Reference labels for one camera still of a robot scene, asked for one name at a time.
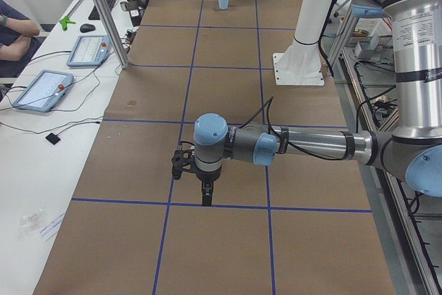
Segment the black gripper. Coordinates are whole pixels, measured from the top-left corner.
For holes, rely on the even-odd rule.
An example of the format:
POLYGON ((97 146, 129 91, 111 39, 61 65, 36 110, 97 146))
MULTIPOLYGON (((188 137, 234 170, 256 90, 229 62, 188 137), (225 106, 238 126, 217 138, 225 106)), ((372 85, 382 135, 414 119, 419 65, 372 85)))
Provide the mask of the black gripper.
POLYGON ((213 199, 213 182, 215 182, 221 175, 221 168, 215 171, 203 171, 197 169, 196 176, 202 181, 202 206, 210 207, 213 199))

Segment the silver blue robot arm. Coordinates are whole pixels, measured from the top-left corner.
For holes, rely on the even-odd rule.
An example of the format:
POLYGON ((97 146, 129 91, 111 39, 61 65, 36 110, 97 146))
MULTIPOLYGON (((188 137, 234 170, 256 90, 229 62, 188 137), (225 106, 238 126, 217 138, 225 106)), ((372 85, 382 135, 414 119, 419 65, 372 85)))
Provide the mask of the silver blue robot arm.
POLYGON ((214 113, 194 126, 192 169, 202 203, 212 202, 223 159, 268 166, 277 154, 356 160, 382 169, 428 196, 441 195, 441 0, 353 0, 356 17, 392 20, 398 125, 392 132, 292 131, 229 126, 214 113))

